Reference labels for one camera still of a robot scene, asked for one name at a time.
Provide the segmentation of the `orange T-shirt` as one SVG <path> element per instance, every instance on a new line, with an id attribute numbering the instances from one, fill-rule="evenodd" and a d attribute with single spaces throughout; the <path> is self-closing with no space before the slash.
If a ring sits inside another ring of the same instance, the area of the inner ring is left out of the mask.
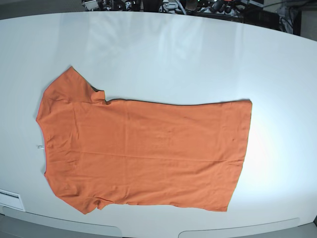
<path id="1" fill-rule="evenodd" d="M 225 212 L 246 156 L 252 102 L 107 101 L 70 67 L 44 91 L 36 121 L 45 178 L 83 214 L 111 204 Z"/>

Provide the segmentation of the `white power strip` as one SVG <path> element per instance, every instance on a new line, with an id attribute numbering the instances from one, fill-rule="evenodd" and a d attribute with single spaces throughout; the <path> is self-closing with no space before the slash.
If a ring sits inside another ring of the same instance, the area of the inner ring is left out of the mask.
<path id="1" fill-rule="evenodd" d="M 224 13 L 233 14 L 244 11 L 249 0 L 163 0 L 159 7 L 160 13 Z"/>

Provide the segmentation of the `white label on table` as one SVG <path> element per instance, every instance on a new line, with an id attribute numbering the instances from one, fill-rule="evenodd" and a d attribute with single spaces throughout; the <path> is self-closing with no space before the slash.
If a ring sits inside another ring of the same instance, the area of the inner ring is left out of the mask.
<path id="1" fill-rule="evenodd" d="M 10 192 L 1 189 L 0 190 L 0 205 L 11 209 L 25 212 L 25 208 L 18 193 Z"/>

